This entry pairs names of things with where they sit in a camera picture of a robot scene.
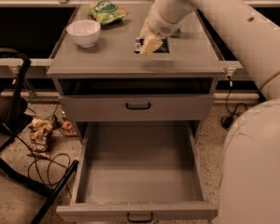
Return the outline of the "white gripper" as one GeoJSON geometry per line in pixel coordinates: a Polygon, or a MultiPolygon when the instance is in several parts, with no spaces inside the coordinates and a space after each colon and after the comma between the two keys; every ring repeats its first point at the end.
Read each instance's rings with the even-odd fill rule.
{"type": "Polygon", "coordinates": [[[150,55],[162,45],[161,36],[171,36],[179,27],[177,7],[158,7],[154,4],[139,33],[144,38],[140,53],[150,55]]]}

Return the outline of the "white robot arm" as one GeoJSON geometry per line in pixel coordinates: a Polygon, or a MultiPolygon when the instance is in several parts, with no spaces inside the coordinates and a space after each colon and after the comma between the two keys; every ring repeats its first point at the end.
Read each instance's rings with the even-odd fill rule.
{"type": "Polygon", "coordinates": [[[142,33],[143,53],[155,50],[194,10],[235,56],[236,81],[253,83],[265,99],[226,135],[217,224],[280,224],[280,27],[243,0],[155,0],[142,33]]]}

